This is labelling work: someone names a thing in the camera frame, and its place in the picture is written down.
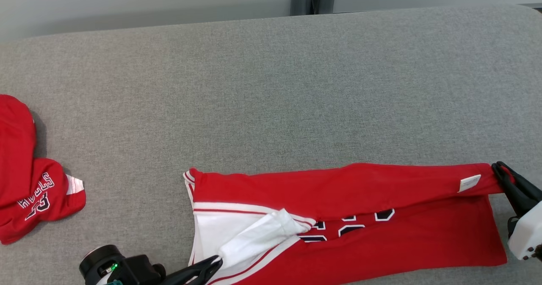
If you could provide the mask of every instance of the red fabric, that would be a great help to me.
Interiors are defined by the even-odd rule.
[[[66,195],[68,178],[62,166],[48,158],[33,161],[31,196],[0,208],[0,242],[13,243],[40,221],[56,221],[85,206],[85,191]]]
[[[36,129],[26,105],[0,94],[0,207],[31,193]]]
[[[496,266],[506,254],[488,194],[501,193],[490,165],[393,166],[356,163],[340,169],[221,175],[191,169],[194,202],[260,205],[326,223],[242,285],[342,284],[426,268]],[[459,182],[481,175],[461,193]],[[393,209],[377,221],[375,212]],[[355,221],[343,221],[343,218]],[[345,225],[364,225],[344,235]]]

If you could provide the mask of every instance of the robotic arm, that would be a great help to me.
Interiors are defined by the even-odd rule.
[[[510,251],[519,260],[542,260],[542,191],[504,162],[491,166],[516,214],[508,221]]]
[[[211,256],[170,275],[161,264],[151,265],[146,255],[124,257],[115,245],[89,252],[79,264],[85,285],[204,285],[222,266]]]

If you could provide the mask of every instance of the red basketball jersey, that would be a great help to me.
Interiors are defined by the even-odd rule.
[[[36,128],[21,101],[0,94],[0,207],[32,195]]]
[[[66,175],[62,165],[36,158],[31,174],[32,194],[0,206],[0,243],[11,244],[28,234],[41,221],[58,221],[85,207],[83,181]]]
[[[418,269],[506,262],[488,200],[488,194],[501,190],[485,163],[355,163],[259,175],[191,169],[185,183],[196,221],[191,263],[220,254],[233,240],[242,244],[239,237],[258,230],[263,216],[273,218],[281,210],[301,229],[219,270],[210,285],[333,285]],[[245,247],[240,250],[258,250],[250,240]]]

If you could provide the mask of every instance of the clothing tag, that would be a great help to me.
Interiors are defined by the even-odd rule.
[[[468,190],[473,186],[476,186],[478,184],[478,181],[480,180],[480,177],[482,177],[482,175],[474,175],[472,177],[461,179],[461,182],[459,183],[458,193]]]

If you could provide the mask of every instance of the gray fabric surface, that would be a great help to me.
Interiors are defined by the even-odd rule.
[[[0,246],[0,283],[83,284],[79,261],[110,243],[126,255],[148,254],[169,271],[184,267],[194,224],[181,175],[191,166],[257,173],[359,161],[503,160],[540,185],[540,60],[542,15],[521,6],[283,17],[2,44],[0,92],[31,108],[36,154],[85,181],[87,206]],[[513,211],[502,195],[492,205],[506,241]],[[541,279],[540,265],[509,255],[504,266],[422,270],[363,284],[526,285]]]

